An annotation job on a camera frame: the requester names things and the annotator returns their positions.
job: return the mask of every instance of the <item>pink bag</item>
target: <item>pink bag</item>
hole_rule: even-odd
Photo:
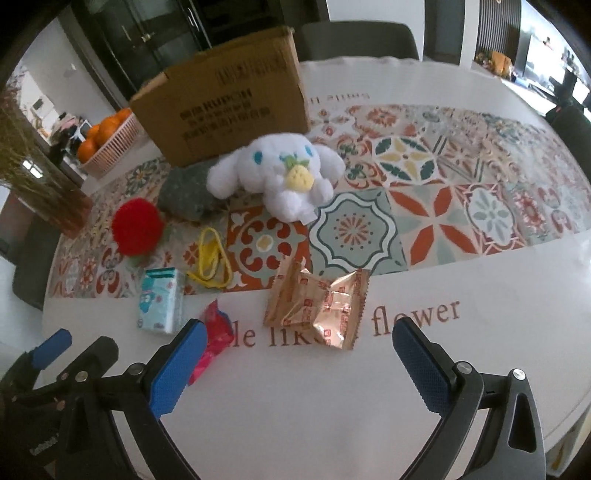
[[[201,315],[200,320],[207,329],[207,348],[189,378],[193,385],[209,364],[234,341],[234,331],[230,318],[217,308],[217,300],[211,302]]]

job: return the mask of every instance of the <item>screw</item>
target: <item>screw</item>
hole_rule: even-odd
[[[457,370],[463,374],[472,373],[472,366],[468,362],[459,362],[456,366]]]
[[[85,372],[84,370],[82,372],[78,372],[76,374],[76,376],[74,377],[74,379],[77,382],[83,382],[84,380],[86,380],[88,378],[88,372]]]
[[[520,370],[519,368],[513,370],[513,376],[517,380],[525,380],[525,372],[523,370]]]
[[[141,372],[144,371],[144,364],[132,364],[128,367],[127,371],[130,375],[139,375]]]

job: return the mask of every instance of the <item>red fluffy ball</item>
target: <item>red fluffy ball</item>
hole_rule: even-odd
[[[119,252],[128,257],[152,252],[164,231],[158,209],[145,199],[125,202],[115,212],[111,225]]]

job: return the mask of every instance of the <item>yellow cord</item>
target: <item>yellow cord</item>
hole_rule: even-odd
[[[213,234],[213,239],[206,241],[208,233]],[[226,256],[222,240],[216,229],[206,227],[199,236],[199,263],[197,272],[188,271],[187,275],[192,280],[207,288],[225,288],[232,281],[232,267]],[[223,280],[215,280],[217,269],[222,264],[224,269]]]

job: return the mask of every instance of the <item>fruit basket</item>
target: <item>fruit basket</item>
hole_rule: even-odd
[[[135,115],[131,114],[96,153],[82,164],[82,169],[94,178],[101,179],[134,144],[141,130]]]

